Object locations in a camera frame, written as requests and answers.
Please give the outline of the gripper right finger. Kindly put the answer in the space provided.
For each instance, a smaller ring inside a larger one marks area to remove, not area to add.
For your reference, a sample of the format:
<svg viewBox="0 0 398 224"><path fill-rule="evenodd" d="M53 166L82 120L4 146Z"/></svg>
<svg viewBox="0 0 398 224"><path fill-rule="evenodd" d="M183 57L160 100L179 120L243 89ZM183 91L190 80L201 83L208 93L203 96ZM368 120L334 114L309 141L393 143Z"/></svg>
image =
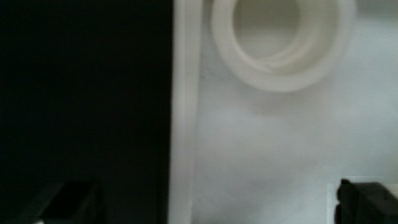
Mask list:
<svg viewBox="0 0 398 224"><path fill-rule="evenodd" d="M378 182L341 180L334 224L398 224L398 197Z"/></svg>

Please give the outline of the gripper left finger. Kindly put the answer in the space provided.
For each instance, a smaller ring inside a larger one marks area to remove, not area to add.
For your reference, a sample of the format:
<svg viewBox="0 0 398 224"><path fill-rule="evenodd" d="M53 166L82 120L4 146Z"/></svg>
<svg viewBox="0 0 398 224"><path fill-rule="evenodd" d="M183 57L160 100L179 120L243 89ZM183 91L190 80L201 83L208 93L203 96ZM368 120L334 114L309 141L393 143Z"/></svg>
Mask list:
<svg viewBox="0 0 398 224"><path fill-rule="evenodd" d="M107 201L94 181L52 184L39 194L34 224L107 224Z"/></svg>

